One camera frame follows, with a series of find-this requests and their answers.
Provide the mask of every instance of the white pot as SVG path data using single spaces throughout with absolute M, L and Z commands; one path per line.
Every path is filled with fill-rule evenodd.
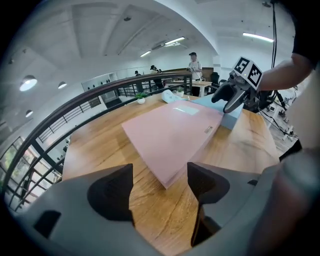
M 146 98 L 138 98 L 137 101 L 138 101 L 139 104 L 143 104 L 143 103 L 146 102 Z
M 179 96 L 179 97 L 182 97 L 182 96 L 184 95 L 184 93 L 185 93 L 184 91 L 182 91 L 182 92 L 178 92 L 178 91 L 177 91 L 177 92 L 176 92 L 176 95 Z

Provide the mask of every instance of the light blue box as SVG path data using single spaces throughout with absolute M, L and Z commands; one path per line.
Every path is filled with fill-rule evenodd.
M 209 94 L 207 96 L 201 97 L 201 98 L 197 98 L 194 100 L 191 100 L 191 102 L 208 107 L 208 108 L 212 108 L 215 110 L 218 110 L 220 112 L 224 112 L 224 107 L 226 105 L 226 101 L 220 99 L 219 101 L 217 101 L 216 103 L 212 103 L 211 99 L 212 99 L 212 94 Z M 241 111 L 243 109 L 244 105 L 241 104 L 240 106 L 238 106 L 234 111 L 232 111 L 231 113 L 223 113 L 223 118 L 221 121 L 221 125 L 223 127 L 228 128 L 229 130 L 232 130 L 235 125 L 236 122 L 241 114 Z

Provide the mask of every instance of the pink box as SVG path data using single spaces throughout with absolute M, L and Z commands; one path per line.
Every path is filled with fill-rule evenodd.
M 199 161 L 222 117 L 215 109 L 179 100 L 124 122 L 122 127 L 167 189 L 187 170 L 187 162 Z

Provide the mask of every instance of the wooden table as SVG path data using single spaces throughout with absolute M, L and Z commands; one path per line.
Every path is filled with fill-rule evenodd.
M 170 85 L 170 84 L 182 84 L 182 83 L 184 83 L 184 81 L 180 80 L 180 81 L 168 82 L 167 84 Z M 192 87 L 199 87 L 200 88 L 199 97 L 205 96 L 205 88 L 207 86 L 210 86 L 211 84 L 212 84 L 212 82 L 208 82 L 208 81 L 192 81 Z
M 153 95 L 146 98 L 145 104 L 133 102 L 75 131 L 66 153 L 63 179 L 132 163 L 134 185 L 129 208 L 135 228 L 161 253 L 173 256 L 191 248 L 198 201 L 188 186 L 186 173 L 165 190 L 121 126 L 126 120 L 164 104 L 161 95 Z M 220 126 L 204 151 L 202 163 L 244 172 L 260 174 L 279 162 L 262 116 L 247 110 L 242 111 L 232 131 Z

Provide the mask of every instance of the potted plant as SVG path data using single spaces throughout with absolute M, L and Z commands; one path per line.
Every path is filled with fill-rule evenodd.
M 146 97 L 148 97 L 148 95 L 145 94 L 144 92 L 139 92 L 139 93 L 137 93 L 135 95 L 135 98 L 138 99 L 137 101 L 138 101 L 139 104 L 145 103 L 146 102 L 146 99 L 145 99 Z
M 176 89 L 176 95 L 179 96 L 179 97 L 182 97 L 184 95 L 184 89 L 179 86 L 177 89 Z

